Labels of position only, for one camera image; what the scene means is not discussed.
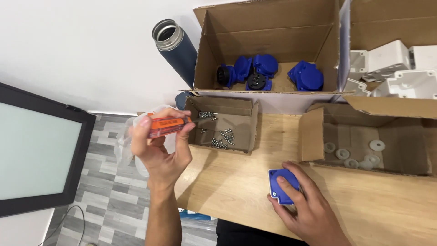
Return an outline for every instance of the stainless steel water bottle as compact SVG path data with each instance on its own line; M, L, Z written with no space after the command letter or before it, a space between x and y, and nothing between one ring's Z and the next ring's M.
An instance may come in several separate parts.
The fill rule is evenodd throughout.
M171 19L165 19L152 30L152 37L161 55L192 89L197 51L185 31Z

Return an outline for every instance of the wooden table surface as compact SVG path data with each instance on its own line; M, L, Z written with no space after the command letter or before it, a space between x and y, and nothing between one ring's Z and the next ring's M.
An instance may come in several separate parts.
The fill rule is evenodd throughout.
M190 147L193 161L176 185L179 207L297 238L266 195L267 170L297 160L299 118L260 114L251 155ZM303 169L331 204L353 245L437 245L436 178L321 165Z

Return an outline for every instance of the bottle mouth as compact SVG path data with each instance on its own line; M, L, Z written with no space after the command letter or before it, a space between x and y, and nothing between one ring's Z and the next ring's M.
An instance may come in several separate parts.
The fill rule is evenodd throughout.
M171 19L158 22L152 30L158 49L168 51L176 48L184 37L183 30Z

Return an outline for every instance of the white plastic enclosure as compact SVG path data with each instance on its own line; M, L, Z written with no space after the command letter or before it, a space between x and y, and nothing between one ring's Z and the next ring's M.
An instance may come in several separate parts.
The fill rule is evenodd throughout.
M437 69L437 45L411 46L409 49L411 69Z
M360 80L368 69L368 53L367 50L357 49L350 51L350 70L348 78Z
M344 91L353 91L355 90L354 96L370 96L370 91L366 90L367 84L353 80L351 78L347 79L346 85L344 87Z
M410 60L407 47L395 40L368 52L368 72L363 79L367 82L383 82L394 77L400 70L410 70Z
M394 78L381 83L371 96L437 99L437 70L397 71Z

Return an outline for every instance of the cardboard box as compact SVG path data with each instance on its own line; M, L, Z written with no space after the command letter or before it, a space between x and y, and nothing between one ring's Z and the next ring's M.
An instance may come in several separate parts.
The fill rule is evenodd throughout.
M260 102L263 113L302 114L314 101L327 102L338 94L338 0L246 1L200 7L194 13L202 26L193 90L200 95L251 98ZM245 91L245 84L228 89L216 82L220 64L257 54L271 54L279 62L271 91ZM322 71L323 91L296 91L287 72L301 60ZM282 109L284 99L292 106L293 100L307 103Z
M212 138L222 139L219 131L231 129L234 135L233 144L228 144L227 149L221 151L236 151L249 153L255 146L257 135L258 103L252 101L193 96L187 97L185 110L191 111L191 119L199 118L199 112L215 112L217 120L205 120L196 123L196 128L190 132L188 143L202 148L218 149L211 146Z
M373 170L407 175L433 175L437 169L437 100L345 96L348 104L314 104L299 121L299 160L344 166L334 153L324 152L324 143L344 148L350 158L363 161L367 154L381 162ZM400 107L409 100L409 106ZM371 140L385 143L373 151Z
M372 50L398 39L407 48L437 45L436 9L430 0L353 0L350 49ZM378 86L368 84L368 90Z

